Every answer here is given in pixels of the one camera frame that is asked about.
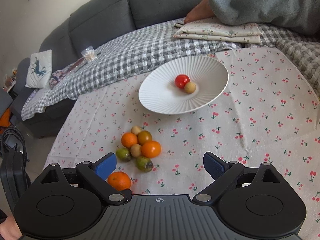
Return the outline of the person's left hand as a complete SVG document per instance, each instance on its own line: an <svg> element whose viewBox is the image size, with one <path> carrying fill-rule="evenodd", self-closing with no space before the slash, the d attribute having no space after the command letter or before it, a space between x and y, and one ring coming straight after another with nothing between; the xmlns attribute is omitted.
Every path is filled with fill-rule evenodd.
<svg viewBox="0 0 320 240"><path fill-rule="evenodd" d="M1 236L4 240L18 240L22 233L13 216L7 217L0 225Z"/></svg>

